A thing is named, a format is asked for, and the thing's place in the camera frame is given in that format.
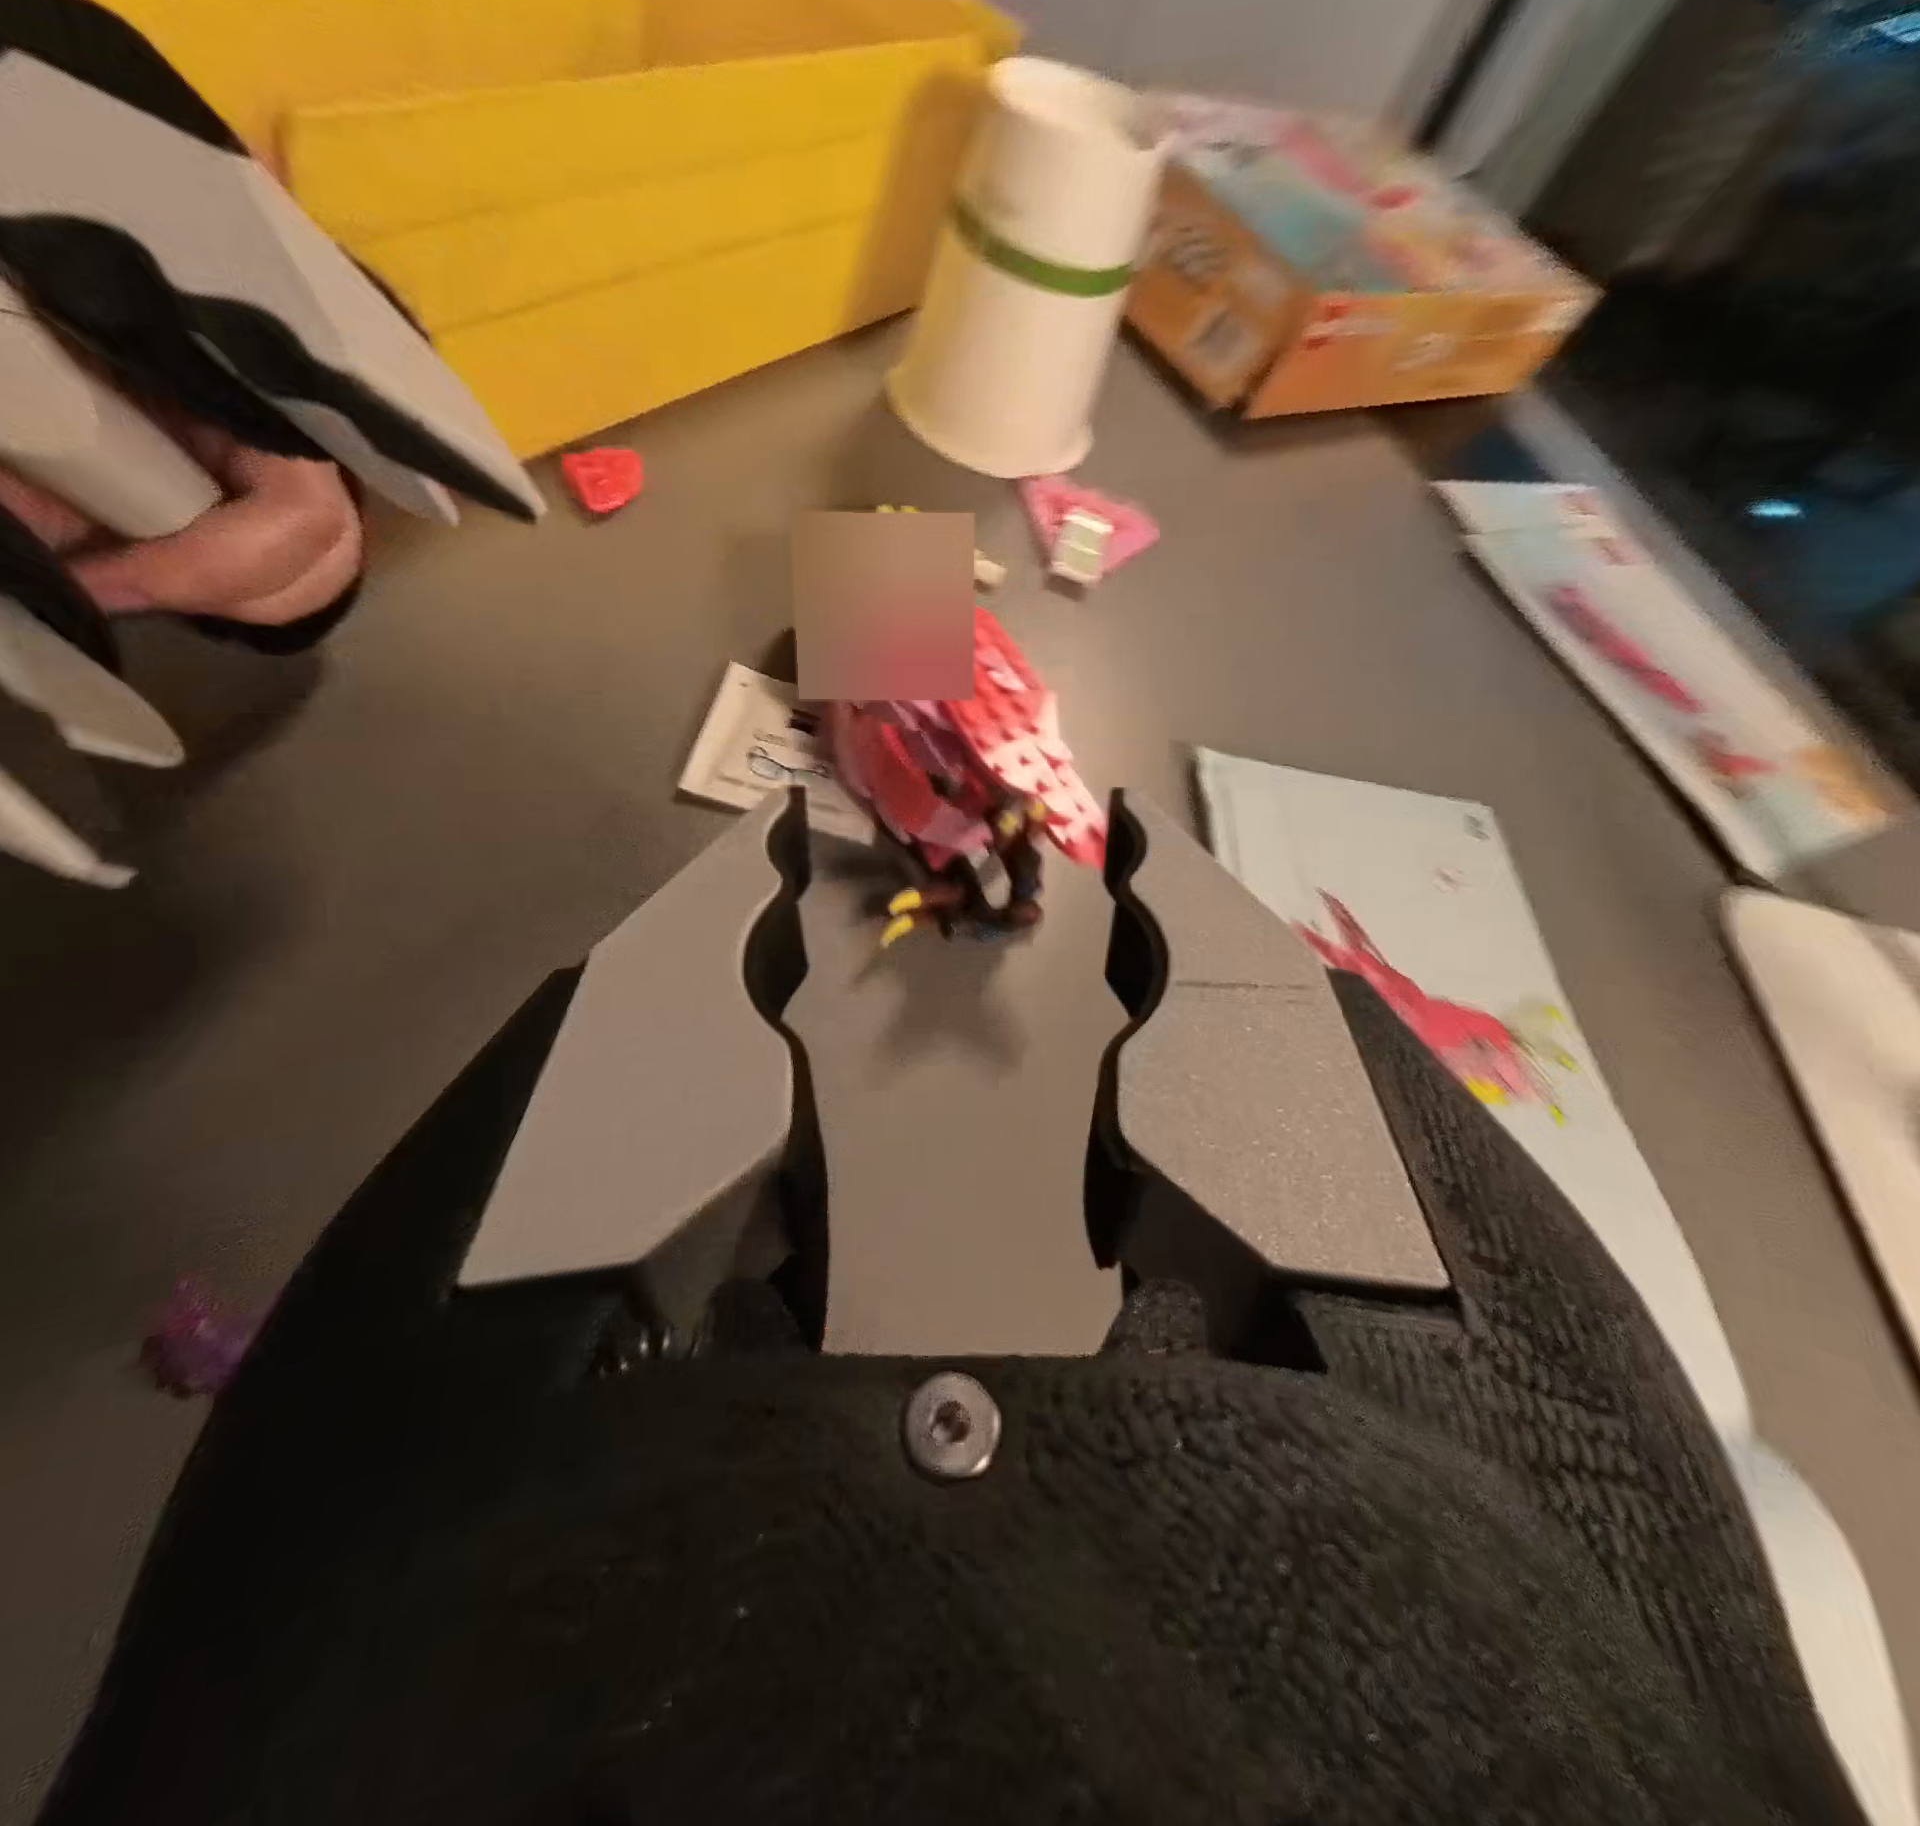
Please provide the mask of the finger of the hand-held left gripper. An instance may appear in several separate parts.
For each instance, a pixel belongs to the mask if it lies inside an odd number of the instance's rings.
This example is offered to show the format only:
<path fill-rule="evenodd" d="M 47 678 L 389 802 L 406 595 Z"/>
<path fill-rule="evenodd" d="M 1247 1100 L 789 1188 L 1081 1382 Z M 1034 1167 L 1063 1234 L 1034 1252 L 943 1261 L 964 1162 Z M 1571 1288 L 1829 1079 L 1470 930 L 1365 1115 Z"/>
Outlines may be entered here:
<path fill-rule="evenodd" d="M 2 720 L 3 855 L 97 892 L 126 888 L 136 868 L 91 768 L 179 768 L 179 735 L 12 598 L 2 602 Z"/>
<path fill-rule="evenodd" d="M 3 54 L 3 272 L 147 393 L 388 505 L 541 519 L 541 493 L 420 326 L 245 152 Z"/>

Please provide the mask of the instruction booklet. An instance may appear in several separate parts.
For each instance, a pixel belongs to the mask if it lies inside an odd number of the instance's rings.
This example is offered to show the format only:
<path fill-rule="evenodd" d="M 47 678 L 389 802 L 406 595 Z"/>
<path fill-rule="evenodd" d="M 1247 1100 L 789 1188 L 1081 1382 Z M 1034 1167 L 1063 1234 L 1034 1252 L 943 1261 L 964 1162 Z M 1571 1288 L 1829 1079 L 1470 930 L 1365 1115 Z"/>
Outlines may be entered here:
<path fill-rule="evenodd" d="M 1583 485 L 1436 481 L 1468 556 L 1747 877 L 1860 847 L 1895 802 Z"/>

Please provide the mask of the white green-striped paper cup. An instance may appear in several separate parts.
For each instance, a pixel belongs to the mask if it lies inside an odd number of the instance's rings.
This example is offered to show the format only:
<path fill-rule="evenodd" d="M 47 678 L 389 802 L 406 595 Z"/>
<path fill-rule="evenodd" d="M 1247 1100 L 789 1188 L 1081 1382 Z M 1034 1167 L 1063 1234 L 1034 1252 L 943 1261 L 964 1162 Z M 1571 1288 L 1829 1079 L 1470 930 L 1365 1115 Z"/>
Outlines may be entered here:
<path fill-rule="evenodd" d="M 1091 414 L 1164 183 L 1140 92 L 1068 62 L 995 62 L 883 399 L 949 465 L 1063 474 Z"/>

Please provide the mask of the small white paper slip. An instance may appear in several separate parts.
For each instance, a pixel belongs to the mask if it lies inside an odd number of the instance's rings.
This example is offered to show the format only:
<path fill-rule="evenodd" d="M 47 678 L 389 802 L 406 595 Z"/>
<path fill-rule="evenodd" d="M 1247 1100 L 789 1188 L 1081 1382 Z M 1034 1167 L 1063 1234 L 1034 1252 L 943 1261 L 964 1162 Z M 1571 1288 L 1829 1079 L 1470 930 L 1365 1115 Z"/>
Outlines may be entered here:
<path fill-rule="evenodd" d="M 836 774 L 821 717 L 785 681 L 728 662 L 684 759 L 678 796 L 752 813 L 803 790 L 813 832 L 868 847 L 873 825 Z"/>

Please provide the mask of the pink toy brick piece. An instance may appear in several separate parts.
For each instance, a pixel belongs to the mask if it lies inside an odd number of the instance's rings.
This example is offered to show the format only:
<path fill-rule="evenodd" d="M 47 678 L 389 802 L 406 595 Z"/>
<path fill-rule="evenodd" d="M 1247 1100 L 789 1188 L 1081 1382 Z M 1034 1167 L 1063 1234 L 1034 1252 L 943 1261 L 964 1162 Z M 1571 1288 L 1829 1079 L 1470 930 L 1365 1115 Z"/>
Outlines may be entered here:
<path fill-rule="evenodd" d="M 1144 509 L 1066 477 L 1022 478 L 1017 495 L 1052 590 L 1088 595 L 1162 539 Z"/>

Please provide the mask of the colourful toy set box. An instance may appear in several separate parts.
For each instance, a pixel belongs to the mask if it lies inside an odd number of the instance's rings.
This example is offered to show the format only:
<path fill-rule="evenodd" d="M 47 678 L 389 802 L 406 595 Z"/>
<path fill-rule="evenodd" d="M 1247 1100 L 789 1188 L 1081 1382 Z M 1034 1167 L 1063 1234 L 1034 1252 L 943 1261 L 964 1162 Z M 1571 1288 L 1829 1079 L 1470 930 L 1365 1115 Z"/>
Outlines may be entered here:
<path fill-rule="evenodd" d="M 1164 179 L 1123 320 L 1243 423 L 1498 399 L 1599 303 L 1370 120 L 1160 95 Z"/>

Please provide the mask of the red toy brick model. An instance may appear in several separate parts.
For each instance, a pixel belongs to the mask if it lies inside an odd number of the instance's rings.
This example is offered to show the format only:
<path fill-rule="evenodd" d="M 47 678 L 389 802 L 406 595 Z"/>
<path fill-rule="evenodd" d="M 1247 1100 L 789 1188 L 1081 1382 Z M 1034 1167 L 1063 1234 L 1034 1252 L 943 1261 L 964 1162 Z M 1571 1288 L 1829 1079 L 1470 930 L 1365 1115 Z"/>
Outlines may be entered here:
<path fill-rule="evenodd" d="M 971 612 L 971 694 L 834 703 L 836 783 L 897 855 L 877 947 L 923 933 L 1020 941 L 1044 920 L 1049 855 L 1102 872 L 1107 817 L 1079 776 L 1058 699 L 986 609 Z"/>

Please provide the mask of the person's left hand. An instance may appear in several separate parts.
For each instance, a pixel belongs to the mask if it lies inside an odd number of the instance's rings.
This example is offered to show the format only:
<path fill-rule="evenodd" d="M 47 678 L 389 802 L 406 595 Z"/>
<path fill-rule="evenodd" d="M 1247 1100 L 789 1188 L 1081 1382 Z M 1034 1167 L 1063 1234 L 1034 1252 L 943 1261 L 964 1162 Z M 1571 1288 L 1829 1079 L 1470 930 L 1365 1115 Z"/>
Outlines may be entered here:
<path fill-rule="evenodd" d="M 109 618 L 324 635 L 352 604 L 366 565 L 350 481 L 330 461 L 261 450 L 210 426 L 188 429 L 179 445 L 222 495 L 179 533 L 124 541 L 9 469 L 3 514 L 50 549 L 76 590 Z"/>

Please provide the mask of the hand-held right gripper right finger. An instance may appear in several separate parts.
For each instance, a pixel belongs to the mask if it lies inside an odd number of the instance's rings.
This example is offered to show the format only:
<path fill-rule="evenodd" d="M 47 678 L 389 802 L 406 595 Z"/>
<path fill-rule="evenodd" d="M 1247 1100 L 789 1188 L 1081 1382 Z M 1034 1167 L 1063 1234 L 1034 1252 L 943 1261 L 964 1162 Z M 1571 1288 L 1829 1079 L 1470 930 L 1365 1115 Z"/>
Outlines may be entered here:
<path fill-rule="evenodd" d="M 1103 887 L 1120 1031 L 1098 1071 L 1098 1263 L 1444 1295 L 1450 1275 L 1325 962 L 1152 798 Z"/>

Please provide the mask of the yellow plastic bin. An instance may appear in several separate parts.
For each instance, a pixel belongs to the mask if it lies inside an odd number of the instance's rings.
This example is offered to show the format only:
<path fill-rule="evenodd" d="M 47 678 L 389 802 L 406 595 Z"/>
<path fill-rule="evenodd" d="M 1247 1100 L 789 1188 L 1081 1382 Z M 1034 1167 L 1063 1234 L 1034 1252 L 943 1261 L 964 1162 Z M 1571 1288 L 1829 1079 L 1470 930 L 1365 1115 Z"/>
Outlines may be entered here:
<path fill-rule="evenodd" d="M 922 301 L 977 0 L 96 0 L 523 461 Z"/>

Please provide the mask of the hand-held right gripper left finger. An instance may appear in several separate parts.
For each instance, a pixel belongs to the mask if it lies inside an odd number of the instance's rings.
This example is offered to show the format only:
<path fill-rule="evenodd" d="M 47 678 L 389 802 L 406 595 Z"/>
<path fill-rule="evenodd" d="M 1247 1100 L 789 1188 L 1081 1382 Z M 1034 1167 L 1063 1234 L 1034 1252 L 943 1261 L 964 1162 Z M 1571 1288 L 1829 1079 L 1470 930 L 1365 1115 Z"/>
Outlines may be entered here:
<path fill-rule="evenodd" d="M 763 796 L 580 966 L 460 1288 L 636 1268 L 788 1154 L 809 1095 L 807 798 Z"/>

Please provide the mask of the instruction sheet with red figure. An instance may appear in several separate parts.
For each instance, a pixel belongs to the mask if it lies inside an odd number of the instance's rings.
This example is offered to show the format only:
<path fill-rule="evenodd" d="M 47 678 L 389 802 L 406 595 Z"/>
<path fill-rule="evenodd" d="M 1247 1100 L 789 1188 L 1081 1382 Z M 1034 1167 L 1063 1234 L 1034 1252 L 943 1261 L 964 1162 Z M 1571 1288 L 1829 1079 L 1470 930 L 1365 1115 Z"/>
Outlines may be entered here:
<path fill-rule="evenodd" d="M 1764 1439 L 1709 1287 L 1571 1014 L 1489 809 L 1200 748 L 1212 857 L 1362 981 L 1538 1162 L 1636 1288 L 1740 1484 L 1872 1822 L 1914 1824 L 1908 1717 L 1856 1552 Z"/>

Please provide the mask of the purple toy brick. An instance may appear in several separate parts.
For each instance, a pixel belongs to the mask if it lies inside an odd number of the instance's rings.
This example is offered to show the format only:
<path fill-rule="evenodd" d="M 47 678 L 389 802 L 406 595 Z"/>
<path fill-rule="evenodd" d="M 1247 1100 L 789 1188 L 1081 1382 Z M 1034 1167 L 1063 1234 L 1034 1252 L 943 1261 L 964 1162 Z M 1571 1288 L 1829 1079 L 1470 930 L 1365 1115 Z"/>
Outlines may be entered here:
<path fill-rule="evenodd" d="M 140 1366 L 160 1394 L 213 1398 L 227 1388 L 261 1329 L 261 1309 L 240 1309 L 194 1276 L 179 1276 L 140 1347 Z"/>

